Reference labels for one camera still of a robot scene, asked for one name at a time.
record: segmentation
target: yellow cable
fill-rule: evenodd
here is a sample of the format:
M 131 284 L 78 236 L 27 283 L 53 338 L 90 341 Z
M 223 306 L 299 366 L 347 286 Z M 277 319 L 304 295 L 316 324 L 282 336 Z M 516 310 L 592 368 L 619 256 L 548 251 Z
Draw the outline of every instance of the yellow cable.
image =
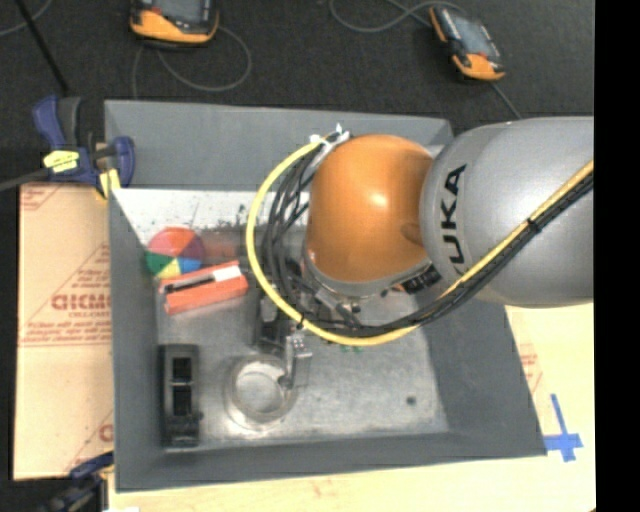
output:
M 368 345 L 380 345 L 382 343 L 387 343 L 389 341 L 396 340 L 405 334 L 417 329 L 416 326 L 405 327 L 402 329 L 396 329 L 393 331 L 389 331 L 385 334 L 380 334 L 377 336 L 370 336 L 367 338 L 351 338 L 348 336 L 341 336 L 339 334 L 327 331 L 318 327 L 317 325 L 311 323 L 309 320 L 303 318 L 303 315 L 293 308 L 287 301 L 285 301 L 280 294 L 271 286 L 268 279 L 264 275 L 262 271 L 262 267 L 258 262 L 258 257 L 256 254 L 255 248 L 255 228 L 256 228 L 256 220 L 258 218 L 258 214 L 260 212 L 260 207 L 264 200 L 264 197 L 267 195 L 267 192 L 271 188 L 271 186 L 275 183 L 275 181 L 280 177 L 282 173 L 284 173 L 292 164 L 294 164 L 297 160 L 307 155 L 321 144 L 318 142 L 311 142 L 306 146 L 301 147 L 295 153 L 289 155 L 285 160 L 283 160 L 271 173 L 267 176 L 265 181 L 262 183 L 260 188 L 258 189 L 258 193 L 251 203 L 251 208 L 249 209 L 249 217 L 247 219 L 247 230 L 246 230 L 246 245 L 247 245 L 247 255 L 249 257 L 249 265 L 251 265 L 251 269 L 258 280 L 258 283 L 265 291 L 267 296 L 278 306 L 282 311 L 284 311 L 289 317 L 295 320 L 298 324 L 301 324 L 302 327 L 309 329 L 312 333 L 324 338 L 328 341 L 333 341 L 335 343 L 340 343 L 342 345 L 352 345 L 352 346 L 368 346 Z
M 491 261 L 511 242 L 513 242 L 518 236 L 520 236 L 525 229 L 529 227 L 529 222 L 535 222 L 542 214 L 544 214 L 549 208 L 560 201 L 568 192 L 570 192 L 578 183 L 585 179 L 590 173 L 593 172 L 593 160 L 590 160 L 584 165 L 578 172 L 576 172 L 571 178 L 564 182 L 549 198 L 542 203 L 531 216 L 523 221 L 517 228 L 515 228 L 511 234 L 509 234 L 502 242 L 491 249 L 487 254 L 478 260 L 469 270 L 467 270 L 462 277 L 460 277 L 455 283 L 453 283 L 444 293 L 438 298 L 442 298 L 445 295 L 451 293 L 462 283 L 468 281 L 483 268 L 485 268 Z

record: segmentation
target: wire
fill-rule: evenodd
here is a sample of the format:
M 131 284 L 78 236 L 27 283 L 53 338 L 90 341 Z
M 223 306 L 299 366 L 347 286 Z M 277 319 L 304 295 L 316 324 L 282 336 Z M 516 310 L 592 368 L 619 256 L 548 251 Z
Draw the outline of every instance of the wire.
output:
M 296 189 L 292 188 L 292 184 L 301 183 L 302 175 L 306 170 L 305 168 L 298 168 L 285 177 L 276 192 L 276 197 L 269 214 L 263 253 L 267 256 L 268 261 L 265 263 L 271 270 L 272 279 L 276 282 L 275 286 L 269 282 L 262 270 L 255 249 L 257 216 L 267 192 L 293 164 L 314 152 L 318 146 L 326 140 L 327 137 L 319 142 L 313 142 L 300 148 L 295 153 L 289 155 L 289 157 L 281 162 L 267 176 L 249 210 L 246 228 L 246 246 L 251 269 L 258 283 L 269 298 L 291 317 L 299 327 L 309 329 L 309 331 L 328 341 L 345 345 L 368 346 L 387 343 L 408 334 L 419 326 L 433 322 L 459 307 L 482 289 L 533 237 L 541 232 L 542 228 L 593 188 L 594 163 L 593 160 L 591 160 L 559 187 L 529 218 L 523 221 L 507 237 L 473 265 L 458 281 L 433 301 L 433 303 L 385 325 L 368 326 L 358 324 L 354 328 L 353 322 L 345 326 L 344 322 L 338 324 L 337 322 L 319 321 L 317 315 L 312 311 L 306 309 L 301 312 L 292 306 L 291 302 L 294 300 L 295 294 L 288 283 L 286 265 L 283 265 L 281 261 L 276 265 L 274 248 L 270 247 L 271 243 L 274 242 L 272 236 L 274 226 L 281 226 L 283 222 L 285 226 L 289 224 L 289 221 L 285 219 L 285 211 L 289 209 L 291 202 L 296 200 L 295 197 L 292 197 L 292 193 L 295 191 L 299 195 L 301 192 L 300 189 L 296 191 Z M 291 213 L 292 216 L 297 215 L 299 210 L 305 208 L 305 206 L 298 206 L 296 202 L 296 208 L 294 208 Z M 276 231 L 279 239 L 282 238 L 283 232 L 282 228 Z M 285 300 L 278 289 L 283 289 L 284 296 L 286 296 L 289 301 Z
M 396 2 L 395 0 L 385 0 L 385 2 L 397 7 L 398 9 L 403 11 L 403 14 L 401 14 L 397 18 L 392 19 L 390 22 L 384 23 L 384 24 L 379 25 L 377 27 L 362 27 L 362 26 L 353 25 L 353 24 L 349 23 L 344 18 L 342 18 L 338 14 L 338 12 L 336 11 L 336 7 L 334 5 L 335 4 L 335 0 L 329 0 L 329 10 L 331 11 L 331 14 L 333 15 L 333 17 L 341 25 L 345 26 L 346 28 L 348 28 L 350 30 L 353 30 L 354 32 L 362 32 L 364 34 L 375 34 L 375 33 L 378 33 L 378 32 L 384 32 L 385 30 L 388 30 L 391 27 L 394 27 L 398 23 L 401 23 L 402 21 L 404 21 L 408 17 L 412 17 L 413 19 L 419 21 L 420 23 L 426 25 L 427 27 L 433 28 L 429 21 L 427 21 L 424 18 L 422 18 L 421 16 L 418 16 L 417 14 L 415 14 L 415 11 L 418 11 L 420 9 L 424 9 L 426 7 L 430 7 L 432 5 L 444 5 L 446 7 L 450 7 L 451 9 L 456 9 L 457 11 L 459 11 L 462 14 L 464 14 L 465 16 L 467 14 L 466 11 L 462 7 L 460 7 L 460 6 L 456 5 L 456 4 L 452 4 L 450 2 L 437 2 L 437 1 L 434 1 L 434 0 L 429 0 L 427 2 L 422 2 L 422 3 L 418 4 L 418 5 L 414 5 L 413 7 L 407 7 L 405 5 L 402 5 L 402 4 L 398 3 L 398 2 Z
M 31 35 L 33 36 L 36 43 L 38 44 L 38 48 L 40 48 L 40 52 L 42 53 L 42 56 L 47 61 L 47 64 L 49 65 L 49 69 L 51 70 L 56 81 L 58 82 L 60 89 L 62 89 L 62 95 L 69 96 L 71 93 L 71 88 L 69 87 L 69 84 L 67 83 L 64 76 L 62 75 L 62 72 L 60 71 L 60 68 L 58 67 L 56 60 L 53 58 L 53 55 L 51 54 L 51 51 L 49 50 L 49 47 L 47 46 L 46 41 L 44 40 L 44 38 L 42 37 L 42 34 L 38 30 L 38 27 L 36 26 L 35 21 L 33 20 L 33 16 L 31 16 L 31 13 L 29 12 L 29 9 L 27 9 L 27 6 L 24 4 L 23 0 L 15 0 L 15 3 L 18 6 L 18 9 L 20 10 L 20 14 L 22 14 L 22 17 L 25 20 L 27 27 L 29 27 L 29 31 L 31 32 Z
M 445 7 L 449 7 L 451 9 L 455 9 L 455 10 L 459 11 L 464 16 L 467 16 L 466 11 L 462 7 L 460 7 L 459 5 L 456 5 L 454 3 L 446 2 L 446 1 L 442 1 L 441 2 L 441 1 L 437 1 L 437 0 L 430 0 L 430 1 L 427 1 L 427 2 L 422 2 L 420 4 L 417 4 L 417 5 L 413 6 L 413 7 L 407 7 L 405 5 L 402 5 L 402 4 L 398 3 L 398 2 L 396 2 L 395 0 L 385 0 L 385 2 L 387 2 L 388 4 L 393 5 L 394 7 L 397 7 L 398 9 L 403 11 L 403 14 L 401 14 L 397 18 L 394 18 L 390 22 L 384 23 L 383 25 L 379 25 L 377 27 L 362 27 L 362 26 L 357 26 L 357 25 L 353 25 L 353 24 L 349 23 L 344 18 L 342 18 L 338 14 L 338 12 L 336 11 L 336 8 L 335 8 L 335 5 L 334 5 L 335 4 L 335 0 L 329 0 L 329 11 L 331 12 L 332 16 L 338 21 L 338 23 L 340 23 L 344 27 L 346 27 L 346 28 L 348 28 L 350 30 L 353 30 L 354 32 L 360 32 L 360 33 L 365 33 L 365 34 L 375 34 L 375 33 L 384 32 L 385 30 L 388 30 L 388 29 L 394 27 L 395 25 L 397 25 L 398 23 L 404 21 L 408 17 L 411 17 L 411 18 L 415 19 L 416 21 L 422 23 L 426 27 L 428 27 L 430 29 L 433 29 L 433 25 L 431 24 L 431 22 L 429 22 L 428 20 L 422 18 L 421 16 L 416 15 L 415 11 L 418 11 L 418 10 L 426 8 L 426 7 L 434 6 L 434 5 L 442 5 L 442 6 L 445 6 Z M 502 101 L 505 103 L 505 105 L 511 111 L 511 113 L 517 119 L 522 119 L 522 114 L 520 114 L 518 109 L 513 105 L 511 100 L 504 93 L 504 91 L 495 82 L 490 82 L 490 85 L 492 86 L 493 90 L 498 94 L 498 96 L 500 96 L 500 99 L 502 99 Z
M 201 85 L 201 84 L 194 83 L 194 82 L 186 79 L 182 75 L 180 75 L 174 68 L 172 68 L 169 65 L 169 63 L 167 62 L 167 60 L 164 58 L 164 56 L 162 55 L 162 52 L 156 50 L 156 55 L 158 56 L 158 59 L 160 59 L 160 62 L 165 67 L 165 69 L 169 73 L 171 73 L 171 75 L 176 80 L 178 80 L 179 82 L 183 83 L 187 87 L 190 87 L 191 89 L 195 89 L 195 90 L 202 91 L 202 92 L 207 92 L 207 93 L 225 92 L 225 91 L 230 91 L 231 89 L 235 89 L 240 84 L 242 84 L 249 77 L 249 75 L 251 74 L 251 70 L 253 69 L 253 61 L 252 61 L 252 58 L 251 58 L 251 51 L 249 50 L 249 48 L 247 47 L 245 42 L 240 38 L 240 36 L 238 36 L 237 34 L 232 32 L 228 28 L 225 28 L 222 25 L 219 25 L 218 26 L 218 30 L 221 31 L 221 32 L 224 32 L 225 34 L 230 36 L 232 39 L 234 39 L 240 45 L 240 47 L 242 48 L 242 50 L 244 51 L 244 54 L 246 56 L 247 65 L 245 67 L 245 70 L 242 73 L 242 75 L 240 76 L 240 78 L 238 78 L 234 82 L 231 82 L 231 83 L 225 84 L 225 85 L 213 85 L 213 86 L 207 86 L 207 85 Z M 136 77 L 137 77 L 137 74 L 138 74 L 138 67 L 140 65 L 140 59 L 141 59 L 141 56 L 142 56 L 142 52 L 144 51 L 144 48 L 145 47 L 143 45 L 136 52 L 136 55 L 135 55 L 134 60 L 133 60 L 132 70 L 131 70 L 131 93 L 132 93 L 132 96 L 133 96 L 134 99 L 138 99 L 138 85 L 137 85 L 137 78 Z
M 38 169 L 37 171 L 30 172 L 29 174 L 2 181 L 0 182 L 0 192 L 4 192 L 5 190 L 9 190 L 10 188 L 18 187 L 25 183 L 30 183 L 31 181 L 41 180 L 43 178 L 46 178 L 48 174 L 49 173 L 46 169 Z
M 33 21 L 37 20 L 40 16 L 42 16 L 46 12 L 47 9 L 49 9 L 49 7 L 51 7 L 52 3 L 53 3 L 53 0 L 46 0 L 42 5 L 42 7 L 40 7 L 40 10 L 38 10 L 38 12 L 36 12 L 31 16 L 31 19 L 33 19 Z M 23 21 L 22 23 L 18 23 L 14 27 L 0 30 L 0 37 L 5 37 L 10 34 L 14 34 L 15 32 L 22 30 L 26 26 L 27 26 L 27 22 Z

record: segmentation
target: cardboard sheet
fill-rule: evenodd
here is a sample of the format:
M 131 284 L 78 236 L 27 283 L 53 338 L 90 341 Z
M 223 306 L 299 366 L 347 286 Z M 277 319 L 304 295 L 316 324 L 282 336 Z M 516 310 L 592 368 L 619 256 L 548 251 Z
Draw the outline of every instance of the cardboard sheet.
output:
M 113 447 L 107 204 L 76 184 L 20 192 L 14 479 Z

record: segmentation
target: black floor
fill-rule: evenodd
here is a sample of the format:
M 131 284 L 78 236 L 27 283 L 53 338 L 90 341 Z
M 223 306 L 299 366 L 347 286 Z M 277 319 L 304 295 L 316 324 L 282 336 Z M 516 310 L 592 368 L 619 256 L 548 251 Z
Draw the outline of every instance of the black floor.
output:
M 399 0 L 407 6 L 416 0 Z M 24 0 L 37 13 L 47 0 Z M 0 180 L 34 170 L 46 149 L 30 109 L 59 83 L 22 22 L 14 0 L 0 7 Z M 279 106 L 446 118 L 456 134 L 522 117 L 593 115 L 595 0 L 459 0 L 483 20 L 507 76 L 499 91 L 457 76 L 433 32 L 407 18 L 381 33 L 341 24 L 327 0 L 219 0 L 221 30 L 206 49 L 167 61 L 192 82 L 236 87 L 203 92 L 174 78 L 151 50 L 140 54 L 137 95 L 229 105 Z M 388 0 L 336 0 L 348 22 L 377 26 L 401 13 Z M 73 92 L 84 98 L 81 135 L 103 134 L 102 101 L 134 95 L 139 42 L 127 0 L 52 0 L 36 24 Z M 426 17 L 425 10 L 417 12 Z M 510 100 L 511 106 L 499 94 Z M 61 482 L 11 483 L 16 340 L 16 194 L 0 193 L 0 511 L 32 510 Z

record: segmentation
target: black object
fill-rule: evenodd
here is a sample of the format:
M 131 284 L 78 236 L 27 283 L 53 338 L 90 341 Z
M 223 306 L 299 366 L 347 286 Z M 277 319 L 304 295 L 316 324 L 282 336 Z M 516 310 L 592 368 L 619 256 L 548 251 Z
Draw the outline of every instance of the black object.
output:
M 284 355 L 286 338 L 291 334 L 291 321 L 266 295 L 257 301 L 253 345 L 265 354 Z
M 219 21 L 215 0 L 131 0 L 131 30 L 160 50 L 202 46 Z
M 433 286 L 441 279 L 441 275 L 438 273 L 433 265 L 429 265 L 419 276 L 408 279 L 402 283 L 402 287 L 409 294 L 418 293 L 420 290 Z
M 198 347 L 160 345 L 162 389 L 162 444 L 197 446 L 200 431 L 198 407 Z

